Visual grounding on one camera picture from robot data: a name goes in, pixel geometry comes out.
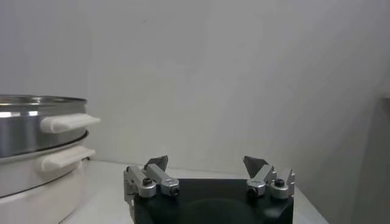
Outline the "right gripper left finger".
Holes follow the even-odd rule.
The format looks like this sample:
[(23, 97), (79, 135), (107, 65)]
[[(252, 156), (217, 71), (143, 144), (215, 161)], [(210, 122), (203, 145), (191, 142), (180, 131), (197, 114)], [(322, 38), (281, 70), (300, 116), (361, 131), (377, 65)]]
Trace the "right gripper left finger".
[(151, 158), (141, 169), (139, 166), (128, 166), (123, 172), (124, 200), (129, 205), (130, 213), (135, 212), (135, 197), (150, 199), (160, 192), (169, 197), (179, 195), (179, 180), (169, 176), (165, 170), (168, 156)]

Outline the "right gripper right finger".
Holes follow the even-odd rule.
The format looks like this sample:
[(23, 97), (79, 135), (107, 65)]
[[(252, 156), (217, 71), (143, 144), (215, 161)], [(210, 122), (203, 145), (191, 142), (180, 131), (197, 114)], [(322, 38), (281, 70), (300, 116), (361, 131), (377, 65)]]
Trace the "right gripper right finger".
[(243, 163), (249, 174), (246, 186), (250, 198), (262, 197), (266, 192), (278, 200), (286, 200), (294, 196), (296, 174), (292, 169), (278, 172), (264, 159), (251, 156), (244, 156)]

